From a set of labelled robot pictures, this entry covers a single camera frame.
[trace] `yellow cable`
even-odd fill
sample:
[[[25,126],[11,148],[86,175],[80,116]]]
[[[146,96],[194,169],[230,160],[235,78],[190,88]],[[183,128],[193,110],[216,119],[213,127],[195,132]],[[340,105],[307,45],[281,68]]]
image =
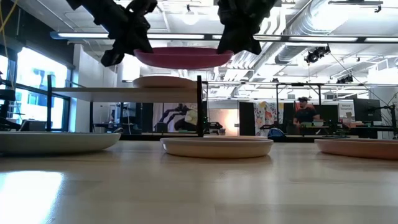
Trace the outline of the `yellow cable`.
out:
[[[3,24],[3,20],[2,20],[2,9],[1,9],[1,2],[0,2],[0,21],[1,24]],[[6,57],[8,58],[8,50],[7,50],[7,42],[6,42],[6,33],[4,31],[4,29],[1,31],[2,32],[2,38],[4,41],[4,50],[6,51]]]
[[[10,12],[8,12],[7,17],[6,17],[6,19],[4,20],[4,23],[1,24],[0,32],[1,32],[1,31],[4,29],[4,27],[6,26],[8,20],[9,20],[10,17],[11,17],[12,12],[14,12],[15,7],[17,6],[17,3],[18,3],[18,0],[15,0],[14,5],[12,5],[12,8],[11,8]]]

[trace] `sign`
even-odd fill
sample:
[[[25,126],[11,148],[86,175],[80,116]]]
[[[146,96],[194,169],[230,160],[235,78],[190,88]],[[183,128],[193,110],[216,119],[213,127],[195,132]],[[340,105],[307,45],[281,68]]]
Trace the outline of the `sign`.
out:
[[[338,110],[340,118],[349,118],[355,116],[353,103],[339,103]]]

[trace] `blue object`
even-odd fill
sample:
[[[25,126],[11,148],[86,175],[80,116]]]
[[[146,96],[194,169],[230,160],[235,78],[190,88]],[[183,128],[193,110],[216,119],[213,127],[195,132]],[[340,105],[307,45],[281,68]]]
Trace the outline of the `blue object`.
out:
[[[268,132],[268,137],[285,137],[285,134],[279,128],[271,128]]]

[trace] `poster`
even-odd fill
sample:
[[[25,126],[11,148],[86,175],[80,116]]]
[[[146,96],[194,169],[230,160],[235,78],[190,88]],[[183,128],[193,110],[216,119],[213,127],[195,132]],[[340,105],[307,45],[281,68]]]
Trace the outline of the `poster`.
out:
[[[154,103],[153,132],[196,131],[197,121],[196,103]]]
[[[261,126],[265,124],[274,124],[277,120],[276,103],[267,103],[265,101],[254,103],[254,126],[256,129],[256,136],[267,136],[268,130],[260,130]],[[279,124],[284,120],[284,104],[279,103]]]
[[[353,103],[339,103],[338,114],[340,118],[348,118],[355,120],[354,104]]]

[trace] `window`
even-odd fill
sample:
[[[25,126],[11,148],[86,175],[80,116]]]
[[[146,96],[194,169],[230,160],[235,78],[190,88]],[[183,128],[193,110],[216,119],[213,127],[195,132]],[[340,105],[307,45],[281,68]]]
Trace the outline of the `window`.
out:
[[[16,102],[14,119],[21,124],[23,119],[47,120],[47,95],[34,93],[20,88],[16,89]],[[64,99],[53,97],[51,109],[51,122],[53,129],[62,128]]]
[[[8,58],[0,55],[0,77],[3,80],[7,80],[7,73],[8,73]]]
[[[47,106],[47,95],[39,93],[29,93],[27,103],[30,105]],[[54,97],[52,97],[51,107],[54,107]]]
[[[65,87],[68,68],[31,49],[18,53],[17,83],[47,90],[47,75],[53,75],[52,86]]]

